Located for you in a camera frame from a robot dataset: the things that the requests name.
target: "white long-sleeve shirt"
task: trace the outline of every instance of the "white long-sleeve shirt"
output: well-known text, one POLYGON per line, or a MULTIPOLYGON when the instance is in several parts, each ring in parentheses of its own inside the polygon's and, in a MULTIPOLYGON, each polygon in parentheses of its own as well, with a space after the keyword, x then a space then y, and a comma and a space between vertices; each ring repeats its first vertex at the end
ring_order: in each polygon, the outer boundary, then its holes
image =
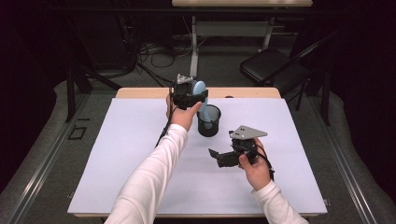
MULTIPOLYGON (((170 125, 167 135, 125 182, 106 224, 153 223, 187 139, 187 131, 183 127, 170 125)), ((274 182, 259 191, 253 191, 252 195, 269 223, 307 223, 283 198, 274 182)))

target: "white tabletop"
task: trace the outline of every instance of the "white tabletop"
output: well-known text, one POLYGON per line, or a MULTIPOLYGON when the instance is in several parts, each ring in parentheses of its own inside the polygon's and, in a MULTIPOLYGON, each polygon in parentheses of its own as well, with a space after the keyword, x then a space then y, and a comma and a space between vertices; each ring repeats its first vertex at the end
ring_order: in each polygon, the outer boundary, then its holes
MULTIPOLYGON (((158 217, 262 216, 244 171, 219 168, 208 152, 232 151, 228 131, 242 124, 268 133, 261 140, 276 170, 275 182, 296 211, 307 217, 327 213, 283 99, 226 98, 209 103, 221 110, 219 133, 202 137, 194 119, 158 217)), ((164 99, 113 99, 68 213, 108 215, 123 183, 154 148, 165 123, 164 99)))
POLYGON ((311 0, 173 0, 174 7, 310 7, 311 0))

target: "hand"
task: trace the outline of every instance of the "hand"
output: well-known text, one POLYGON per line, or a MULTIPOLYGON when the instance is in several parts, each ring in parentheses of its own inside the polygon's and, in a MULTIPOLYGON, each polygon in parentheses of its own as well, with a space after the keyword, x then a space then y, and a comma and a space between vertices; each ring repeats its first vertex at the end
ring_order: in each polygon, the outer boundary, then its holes
POLYGON ((194 115, 197 113, 197 111, 201 107, 202 102, 196 103, 193 107, 191 107, 187 110, 178 109, 173 104, 172 104, 172 108, 170 108, 170 97, 168 94, 166 96, 166 104, 168 105, 167 110, 166 110, 166 117, 169 118, 170 110, 171 109, 174 110, 172 119, 171 119, 171 123, 175 123, 175 124, 182 126, 188 132, 190 130, 190 127, 192 124, 192 118, 194 117, 194 115))
MULTIPOLYGON (((258 139, 254 139, 257 146, 262 146, 262 142, 258 139)), ((265 152, 257 147, 257 151, 265 156, 265 152)), ((257 160, 254 164, 250 164, 248 161, 248 157, 243 154, 239 157, 239 164, 242 169, 245 170, 247 174, 248 183, 256 190, 260 190, 267 186, 271 182, 270 172, 268 168, 267 162, 261 158, 257 157, 257 160)))

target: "person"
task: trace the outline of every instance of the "person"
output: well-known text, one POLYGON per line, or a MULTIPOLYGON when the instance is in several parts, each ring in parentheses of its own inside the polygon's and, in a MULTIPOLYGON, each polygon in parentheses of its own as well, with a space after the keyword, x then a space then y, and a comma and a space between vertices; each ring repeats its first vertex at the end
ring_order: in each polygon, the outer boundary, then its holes
MULTIPOLYGON (((188 140, 192 118, 201 106, 198 102, 187 110, 170 108, 169 95, 166 115, 173 111, 170 126, 158 146, 145 158, 126 180, 114 202, 106 224, 153 223, 166 186, 174 171, 177 160, 188 140)), ((255 142, 264 153, 258 138, 255 142)), ((245 170, 248 183, 253 187, 252 195, 262 208, 269 223, 307 223, 289 205, 280 189, 271 180, 268 166, 263 158, 251 165, 248 158, 239 158, 240 167, 245 170)))

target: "black mesh cup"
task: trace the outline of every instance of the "black mesh cup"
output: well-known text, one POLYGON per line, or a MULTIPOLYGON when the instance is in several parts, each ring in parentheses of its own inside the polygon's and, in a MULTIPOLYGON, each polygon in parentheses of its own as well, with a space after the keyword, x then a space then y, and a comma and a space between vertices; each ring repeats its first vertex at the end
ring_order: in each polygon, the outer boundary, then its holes
POLYGON ((203 113, 198 112, 198 133, 204 137, 215 136, 219 131, 219 120, 221 117, 221 111, 215 105, 206 106, 207 114, 209 115, 210 122, 204 121, 203 113))

